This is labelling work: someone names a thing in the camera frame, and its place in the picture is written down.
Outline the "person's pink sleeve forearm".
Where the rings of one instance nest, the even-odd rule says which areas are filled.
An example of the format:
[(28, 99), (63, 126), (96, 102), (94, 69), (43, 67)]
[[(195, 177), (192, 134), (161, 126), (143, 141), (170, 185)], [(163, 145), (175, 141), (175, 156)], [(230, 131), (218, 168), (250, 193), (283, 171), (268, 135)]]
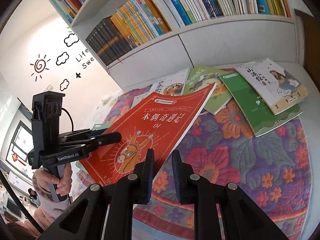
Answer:
[[(33, 218), (43, 230), (46, 230), (70, 206), (72, 200), (54, 202), (50, 191), (40, 187), (35, 177), (33, 187), (40, 200), (40, 206), (34, 211)], [(35, 226), (27, 219), (24, 222), (8, 223), (7, 227), (15, 239), (37, 239), (40, 236)]]

